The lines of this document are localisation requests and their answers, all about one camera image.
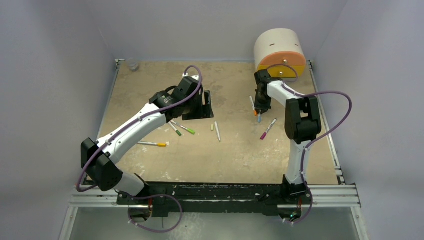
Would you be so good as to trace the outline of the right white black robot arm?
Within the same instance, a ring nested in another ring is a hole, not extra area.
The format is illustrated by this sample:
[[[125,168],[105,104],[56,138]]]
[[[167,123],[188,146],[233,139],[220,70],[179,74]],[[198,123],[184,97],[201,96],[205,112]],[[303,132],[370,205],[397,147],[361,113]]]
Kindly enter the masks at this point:
[[[280,196],[284,202],[292,204],[307,191],[307,145],[316,140],[322,130],[318,99],[295,91],[282,79],[272,77],[266,69],[258,70],[254,78],[254,108],[259,116],[272,108],[272,100],[276,100],[285,108],[284,130],[290,140],[290,152]]]

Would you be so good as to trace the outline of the pale yellow cap marker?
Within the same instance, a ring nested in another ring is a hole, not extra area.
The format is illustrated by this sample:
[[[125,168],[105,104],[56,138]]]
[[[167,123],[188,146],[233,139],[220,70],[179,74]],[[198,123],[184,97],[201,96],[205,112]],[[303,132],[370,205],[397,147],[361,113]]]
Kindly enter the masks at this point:
[[[216,132],[216,136],[219,142],[221,142],[221,134],[220,134],[220,130],[219,130],[219,125],[218,123],[215,121],[214,122],[214,128],[215,128],[215,132]]]

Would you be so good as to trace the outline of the magenta cap marker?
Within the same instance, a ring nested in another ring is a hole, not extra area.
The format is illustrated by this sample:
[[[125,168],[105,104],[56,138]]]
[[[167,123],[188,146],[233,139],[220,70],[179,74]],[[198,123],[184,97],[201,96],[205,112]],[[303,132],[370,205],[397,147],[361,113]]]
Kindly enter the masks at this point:
[[[272,129],[272,127],[275,125],[275,123],[277,122],[277,118],[274,118],[272,120],[272,122],[270,123],[270,125],[267,127],[267,129],[265,130],[265,132],[261,135],[260,140],[264,140],[267,136],[267,134],[270,132],[270,130]]]

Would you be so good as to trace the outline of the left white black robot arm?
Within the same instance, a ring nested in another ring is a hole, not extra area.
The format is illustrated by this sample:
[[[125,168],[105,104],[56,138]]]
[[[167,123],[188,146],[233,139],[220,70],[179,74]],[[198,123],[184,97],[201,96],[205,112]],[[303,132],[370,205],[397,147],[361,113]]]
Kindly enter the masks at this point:
[[[144,137],[174,119],[187,121],[213,116],[211,92],[204,90],[199,76],[186,75],[177,86],[155,93],[116,130],[97,140],[85,139],[80,146],[81,168],[101,191],[123,191],[142,205],[149,199],[146,183],[136,174],[119,169],[117,163]]]

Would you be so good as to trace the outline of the orange cap marker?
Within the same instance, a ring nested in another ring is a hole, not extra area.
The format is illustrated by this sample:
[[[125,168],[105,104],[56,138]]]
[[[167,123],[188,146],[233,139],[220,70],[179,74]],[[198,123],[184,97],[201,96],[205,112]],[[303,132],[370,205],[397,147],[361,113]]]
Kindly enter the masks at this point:
[[[250,101],[250,104],[251,104],[251,107],[252,107],[253,114],[257,117],[258,112],[256,111],[255,102],[254,102],[254,99],[251,95],[249,96],[249,101]]]

